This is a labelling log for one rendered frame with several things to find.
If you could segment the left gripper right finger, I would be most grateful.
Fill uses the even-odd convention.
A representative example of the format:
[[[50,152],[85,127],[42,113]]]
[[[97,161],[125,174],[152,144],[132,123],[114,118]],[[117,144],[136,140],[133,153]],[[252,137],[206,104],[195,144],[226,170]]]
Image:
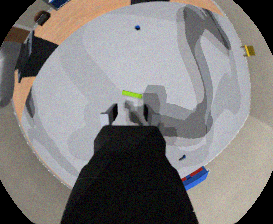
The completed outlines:
[[[144,117],[145,121],[148,121],[149,125],[155,125],[155,127],[160,128],[160,113],[153,111],[148,104],[144,104]]]

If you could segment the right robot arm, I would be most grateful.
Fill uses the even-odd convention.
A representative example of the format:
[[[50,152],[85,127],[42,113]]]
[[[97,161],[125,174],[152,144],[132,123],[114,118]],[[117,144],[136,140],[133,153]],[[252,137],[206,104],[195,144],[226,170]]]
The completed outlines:
[[[22,69],[28,55],[28,40],[26,43],[3,41],[0,45],[0,108],[7,107],[14,96],[15,71]],[[16,59],[16,60],[15,60]],[[15,61],[15,63],[14,63]]]

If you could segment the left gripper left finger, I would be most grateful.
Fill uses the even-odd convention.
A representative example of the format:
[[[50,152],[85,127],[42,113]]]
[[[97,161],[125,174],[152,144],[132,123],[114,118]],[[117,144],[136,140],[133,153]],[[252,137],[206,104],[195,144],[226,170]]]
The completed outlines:
[[[117,116],[117,104],[112,104],[111,107],[107,109],[107,111],[100,113],[101,128],[103,128],[104,125],[112,125],[113,121],[116,120],[116,116]]]

